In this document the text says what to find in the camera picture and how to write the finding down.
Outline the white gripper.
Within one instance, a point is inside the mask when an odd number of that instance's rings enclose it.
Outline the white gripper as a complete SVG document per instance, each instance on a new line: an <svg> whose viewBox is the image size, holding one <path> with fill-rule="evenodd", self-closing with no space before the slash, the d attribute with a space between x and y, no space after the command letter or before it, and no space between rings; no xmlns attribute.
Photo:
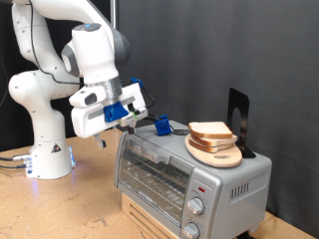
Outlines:
<svg viewBox="0 0 319 239"><path fill-rule="evenodd" d="M77 136L93 136L99 148L106 142L99 132L116 125L125 126L128 134L136 132L136 123L148 116L146 103L138 83L120 88L115 98L103 86L82 87L70 97L72 123Z"/></svg>

